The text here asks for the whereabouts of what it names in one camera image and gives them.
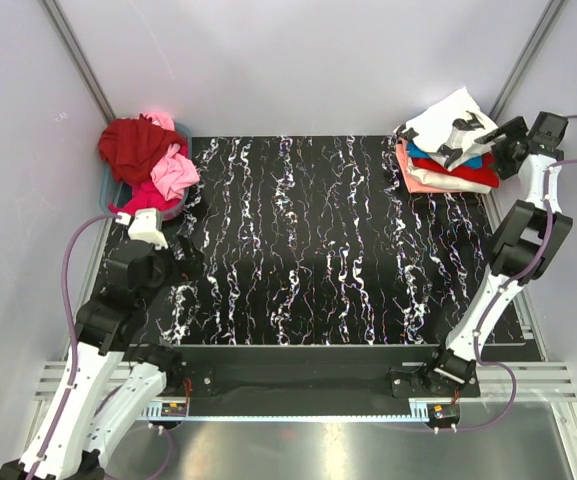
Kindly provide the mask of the white t shirt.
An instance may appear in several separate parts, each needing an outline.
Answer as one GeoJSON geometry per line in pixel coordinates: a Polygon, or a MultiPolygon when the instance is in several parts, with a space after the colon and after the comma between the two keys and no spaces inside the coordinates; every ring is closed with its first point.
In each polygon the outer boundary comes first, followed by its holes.
{"type": "Polygon", "coordinates": [[[394,129],[398,139],[412,142],[447,171],[491,151],[485,137],[498,125],[463,87],[394,129]]]}

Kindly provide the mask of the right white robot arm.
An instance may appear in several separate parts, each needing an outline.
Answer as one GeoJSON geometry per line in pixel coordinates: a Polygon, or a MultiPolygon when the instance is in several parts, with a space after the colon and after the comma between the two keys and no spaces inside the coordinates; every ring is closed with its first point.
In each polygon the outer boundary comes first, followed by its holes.
{"type": "Polygon", "coordinates": [[[569,120],[541,112],[531,127],[516,117],[482,138],[491,142],[499,178],[516,177],[516,200],[493,235],[484,279],[464,317],[424,365],[420,384],[434,396],[450,396],[474,382],[484,344],[514,298],[540,278],[570,233],[573,220],[557,196],[560,149],[569,120]]]}

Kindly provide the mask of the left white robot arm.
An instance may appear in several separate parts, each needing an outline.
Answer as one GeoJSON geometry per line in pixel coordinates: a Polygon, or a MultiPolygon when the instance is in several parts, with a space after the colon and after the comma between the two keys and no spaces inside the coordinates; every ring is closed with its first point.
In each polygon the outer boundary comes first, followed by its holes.
{"type": "Polygon", "coordinates": [[[130,347],[160,291],[203,273],[203,253],[188,238],[178,241],[181,258],[137,239],[109,256],[105,286],[71,317],[71,353],[48,413],[23,455],[1,466],[1,479],[102,479],[120,441],[155,397],[190,393],[180,351],[130,347]]]}

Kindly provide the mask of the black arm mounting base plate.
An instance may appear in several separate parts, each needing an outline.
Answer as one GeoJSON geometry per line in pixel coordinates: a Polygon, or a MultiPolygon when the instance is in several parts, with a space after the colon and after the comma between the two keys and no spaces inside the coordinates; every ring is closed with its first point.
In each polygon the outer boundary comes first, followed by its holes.
{"type": "Polygon", "coordinates": [[[409,371],[434,345],[177,347],[194,420],[293,421],[410,413],[409,371]]]}

